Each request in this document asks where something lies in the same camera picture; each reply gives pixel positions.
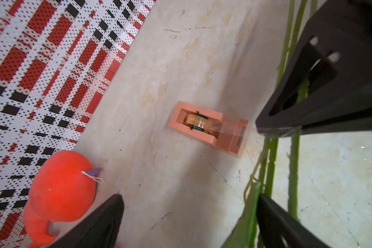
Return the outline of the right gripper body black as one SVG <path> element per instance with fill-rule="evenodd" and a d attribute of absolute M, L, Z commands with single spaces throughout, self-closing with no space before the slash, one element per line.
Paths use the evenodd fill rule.
<path fill-rule="evenodd" d="M 372 131 L 372 1 L 326 1 L 309 18 L 256 128 L 280 136 Z"/>

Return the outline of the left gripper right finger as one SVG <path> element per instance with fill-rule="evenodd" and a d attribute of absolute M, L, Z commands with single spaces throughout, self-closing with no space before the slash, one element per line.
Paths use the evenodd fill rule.
<path fill-rule="evenodd" d="M 260 194 L 256 217 L 267 248 L 326 248 L 327 245 L 265 194 Z"/>

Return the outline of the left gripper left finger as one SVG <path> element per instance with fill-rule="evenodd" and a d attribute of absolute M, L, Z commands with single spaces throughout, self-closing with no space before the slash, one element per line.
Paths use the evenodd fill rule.
<path fill-rule="evenodd" d="M 51 247 L 113 248 L 123 214 L 124 200 L 120 194 L 114 194 Z"/>

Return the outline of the artificial flower bouquet green stems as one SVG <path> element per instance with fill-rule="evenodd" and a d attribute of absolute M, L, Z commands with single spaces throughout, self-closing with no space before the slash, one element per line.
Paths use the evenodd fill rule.
<path fill-rule="evenodd" d="M 298 222 L 298 172 L 301 134 L 302 131 L 300 128 L 291 129 L 288 210 L 286 211 Z M 265 137 L 262 151 L 243 193 L 243 200 L 245 203 L 243 213 L 231 234 L 222 244 L 222 247 L 266 248 L 262 242 L 256 211 L 260 194 L 265 194 L 270 198 L 272 196 L 279 138 L 280 136 L 278 134 Z"/>

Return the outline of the pink tape dispenser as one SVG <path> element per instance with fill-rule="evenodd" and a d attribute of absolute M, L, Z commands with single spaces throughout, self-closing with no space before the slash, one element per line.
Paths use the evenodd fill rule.
<path fill-rule="evenodd" d="M 182 101 L 177 102 L 168 126 L 237 158 L 242 157 L 250 134 L 246 119 L 229 120 L 223 113 Z"/>

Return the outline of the clear tape roll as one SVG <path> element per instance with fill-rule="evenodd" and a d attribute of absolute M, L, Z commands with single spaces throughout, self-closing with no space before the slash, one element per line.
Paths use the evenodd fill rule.
<path fill-rule="evenodd" d="M 200 113 L 189 114 L 186 119 L 186 125 L 191 129 L 210 134 L 219 132 L 222 127 L 222 123 L 219 120 L 209 118 Z"/>

